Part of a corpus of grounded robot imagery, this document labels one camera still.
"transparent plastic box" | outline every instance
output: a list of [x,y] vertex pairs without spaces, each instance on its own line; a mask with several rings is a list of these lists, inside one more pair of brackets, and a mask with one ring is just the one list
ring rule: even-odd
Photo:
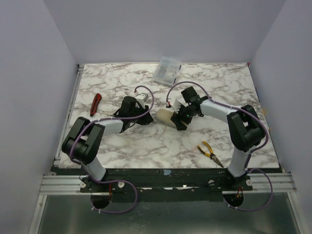
[[174,58],[162,57],[153,76],[154,82],[171,87],[180,74],[181,65],[181,61]]

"white wall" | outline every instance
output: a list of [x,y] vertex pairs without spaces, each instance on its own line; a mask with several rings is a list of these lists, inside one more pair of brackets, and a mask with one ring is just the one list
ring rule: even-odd
[[42,0],[0,7],[0,233],[27,233],[77,66]]
[[44,0],[78,63],[249,62],[285,0]]
[[312,230],[312,1],[287,0],[251,74],[282,166],[292,172]]

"white marble table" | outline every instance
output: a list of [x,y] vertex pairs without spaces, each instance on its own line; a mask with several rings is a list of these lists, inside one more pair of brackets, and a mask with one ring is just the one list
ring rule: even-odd
[[[232,145],[228,125],[212,117],[194,117],[186,131],[165,126],[156,119],[156,111],[165,108],[168,87],[153,83],[157,63],[86,64],[74,104],[69,128],[79,116],[90,120],[112,115],[126,95],[133,96],[137,85],[146,85],[155,95],[151,111],[154,122],[148,126],[135,125],[121,134],[105,136],[98,158],[106,168],[218,168],[202,155],[197,145],[208,142],[222,164],[231,161]],[[245,63],[236,64],[183,64],[177,82],[191,80],[201,84],[208,93],[231,105],[252,105],[265,122],[253,81]],[[177,86],[171,98],[184,103],[180,92],[188,84]],[[194,86],[200,96],[203,92]],[[102,95],[97,113],[90,117],[90,107],[96,93]],[[60,168],[76,168],[61,152]],[[277,157],[271,139],[263,149],[253,153],[249,167],[276,168]]]

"table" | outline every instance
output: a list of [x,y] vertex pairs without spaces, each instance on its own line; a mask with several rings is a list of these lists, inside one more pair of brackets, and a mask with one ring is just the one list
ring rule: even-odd
[[[177,131],[156,119],[156,112],[165,108],[168,87],[153,83],[152,77],[158,63],[86,64],[65,133],[79,116],[90,120],[111,116],[125,96],[134,96],[138,85],[149,87],[155,95],[151,111],[154,122],[147,126],[136,124],[121,134],[102,139],[98,158],[106,168],[218,168],[212,160],[202,155],[197,145],[208,142],[222,164],[230,164],[234,146],[228,125],[212,117],[194,117],[186,131]],[[230,105],[252,105],[259,118],[266,124],[256,90],[245,63],[190,63],[182,64],[180,81],[195,81],[202,85],[217,101]],[[188,84],[177,86],[170,98],[184,103],[181,91]],[[202,97],[203,92],[194,86]],[[90,108],[96,93],[102,95],[97,113],[90,117]],[[68,156],[60,153],[60,168],[77,168]],[[249,167],[277,168],[277,157],[271,138],[261,150],[253,153]]]

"purple cable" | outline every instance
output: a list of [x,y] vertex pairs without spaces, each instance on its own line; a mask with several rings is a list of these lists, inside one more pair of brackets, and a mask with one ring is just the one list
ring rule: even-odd
[[[145,116],[146,114],[148,114],[148,113],[151,111],[152,107],[154,106],[154,101],[155,101],[155,97],[154,97],[153,92],[152,92],[148,87],[146,87],[146,86],[144,86],[144,85],[139,85],[139,86],[137,86],[137,87],[135,88],[135,92],[137,91],[137,88],[145,88],[145,89],[147,89],[147,90],[150,92],[150,94],[151,94],[151,96],[152,96],[152,104],[151,104],[151,107],[150,107],[146,112],[144,112],[143,114],[141,114],[141,115],[139,115],[139,116],[135,116],[135,117],[122,117],[122,118],[106,117],[106,118],[102,118],[102,119],[100,119],[100,120],[97,119],[97,120],[91,121],[89,124],[87,124],[87,126],[85,126],[85,128],[84,128],[84,129],[81,131],[81,133],[78,135],[77,139],[75,140],[75,142],[74,142],[74,144],[73,144],[73,146],[72,146],[72,148],[71,148],[71,150],[70,150],[69,158],[70,158],[70,160],[71,160],[73,163],[76,163],[76,164],[79,164],[79,165],[80,165],[80,163],[79,163],[78,161],[76,161],[76,160],[73,158],[74,148],[76,147],[76,145],[77,145],[79,139],[81,138],[81,136],[85,133],[85,131],[86,131],[93,123],[101,122],[101,121],[105,121],[105,120],[112,120],[112,119],[114,119],[114,120],[131,120],[131,119],[141,118],[141,117]],[[89,175],[89,178],[90,178],[91,180],[93,180],[94,182],[99,183],[99,184],[109,184],[109,183],[115,183],[115,182],[124,182],[124,183],[130,184],[130,185],[132,186],[132,188],[134,189],[135,194],[136,194],[136,198],[135,198],[135,201],[134,201],[133,205],[132,205],[130,208],[124,210],[124,211],[104,211],[104,210],[97,209],[97,208],[94,207],[95,210],[100,211],[100,212],[103,212],[103,213],[109,213],[109,214],[123,214],[123,213],[126,213],[126,212],[128,212],[128,211],[131,211],[131,210],[134,209],[134,207],[137,205],[137,189],[136,189],[136,187],[135,187],[131,182],[126,181],[126,180],[100,181],[100,180],[94,179],[94,178],[93,178],[92,176],[90,176],[90,175]]]
[[110,181],[99,181],[99,180],[96,180],[94,179],[93,177],[89,176],[89,178],[91,180],[93,180],[94,182],[98,183],[98,184],[110,184],[110,183],[116,183],[116,182],[124,182],[124,183],[127,183],[127,184],[130,184],[131,187],[133,188],[133,190],[135,191],[135,194],[136,194],[136,197],[135,197],[135,201],[134,203],[132,204],[131,207],[129,207],[128,209],[124,210],[124,211],[105,211],[105,210],[102,210],[102,209],[98,209],[98,208],[95,208],[94,205],[93,205],[93,199],[91,199],[91,204],[93,206],[93,209],[96,210],[96,211],[100,211],[100,212],[103,212],[103,213],[108,213],[108,214],[123,214],[123,213],[126,213],[126,212],[129,212],[131,210],[133,210],[136,205],[137,205],[137,189],[136,187],[130,183],[129,181],[126,181],[126,180],[110,180]]
[[253,171],[259,171],[259,172],[261,172],[261,173],[268,179],[268,182],[269,182],[270,188],[271,188],[271,194],[270,194],[270,198],[268,199],[268,201],[267,201],[264,205],[262,205],[262,206],[260,206],[260,207],[258,207],[258,208],[254,208],[254,209],[244,209],[244,208],[238,208],[238,207],[231,206],[231,205],[223,198],[223,201],[225,202],[225,204],[227,204],[228,207],[230,207],[230,208],[232,208],[232,209],[234,209],[234,210],[238,210],[238,211],[251,212],[251,211],[259,211],[259,210],[261,210],[261,209],[263,209],[263,208],[266,208],[266,207],[270,204],[270,202],[271,202],[272,199],[273,199],[273,185],[272,185],[272,182],[271,182],[270,178],[268,177],[267,174],[264,173],[263,170],[260,170],[259,168],[252,168],[250,171],[248,171],[248,173],[251,173],[251,172],[253,172]]
[[[237,110],[237,111],[241,111],[241,112],[243,112],[243,113],[249,115],[249,116],[252,117],[253,119],[255,119],[255,120],[261,125],[261,128],[262,128],[262,129],[264,130],[264,132],[265,132],[265,141],[264,141],[264,143],[263,143],[262,145],[260,145],[260,146],[258,146],[258,147],[256,147],[256,148],[254,148],[254,149],[252,149],[252,150],[250,151],[250,153],[249,153],[249,155],[248,155],[248,158],[247,158],[247,160],[246,160],[246,164],[245,164],[245,168],[247,168],[252,153],[253,153],[254,151],[256,151],[256,150],[259,150],[259,149],[263,148],[263,147],[268,143],[268,141],[269,141],[269,132],[268,132],[267,128],[264,126],[264,124],[263,124],[257,117],[255,117],[255,116],[252,115],[251,113],[249,113],[249,112],[247,112],[247,111],[245,111],[245,110],[243,110],[243,109],[241,109],[241,108],[239,108],[239,107],[234,107],[234,106],[230,106],[230,105],[227,105],[227,104],[218,102],[218,101],[214,101],[214,100],[212,99],[212,97],[209,96],[209,94],[207,93],[207,91],[206,91],[201,85],[199,85],[199,84],[197,84],[197,83],[195,83],[195,82],[193,82],[193,81],[182,81],[182,82],[179,82],[179,83],[175,84],[174,86],[172,86],[171,89],[169,90],[168,94],[167,94],[167,97],[166,97],[166,102],[167,102],[167,103],[168,103],[169,93],[170,93],[170,92],[173,90],[173,88],[175,88],[177,85],[183,84],[183,83],[190,83],[190,84],[195,84],[195,85],[197,85],[199,88],[201,88],[201,89],[204,91],[205,95],[206,95],[206,96],[208,97],[208,99],[209,99],[210,101],[212,101],[213,103],[215,103],[215,104],[217,104],[217,105],[220,105],[220,106],[223,106],[223,107],[226,107],[226,108],[230,108],[230,109],[234,109],[234,110]],[[266,178],[268,179],[268,181],[269,181],[269,184],[270,184],[270,187],[271,187],[271,195],[270,195],[270,198],[269,198],[269,200],[267,201],[267,203],[265,203],[263,206],[261,206],[261,207],[259,207],[259,208],[255,208],[255,209],[248,210],[248,209],[240,209],[240,208],[231,206],[225,199],[223,199],[224,202],[225,202],[229,207],[231,207],[231,208],[233,208],[233,209],[235,209],[235,210],[238,210],[238,211],[258,211],[258,210],[261,210],[261,209],[267,207],[267,206],[269,205],[269,203],[272,201],[272,198],[273,198],[273,186],[272,186],[272,182],[270,181],[270,178],[267,176],[267,174],[265,174],[262,170],[260,170],[260,169],[258,169],[258,168],[253,168],[253,169],[251,169],[251,170],[249,171],[249,173],[251,173],[251,172],[254,171],[254,170],[257,170],[257,171],[260,171],[261,173],[263,173],[263,174],[265,175],[265,177],[266,177]]]

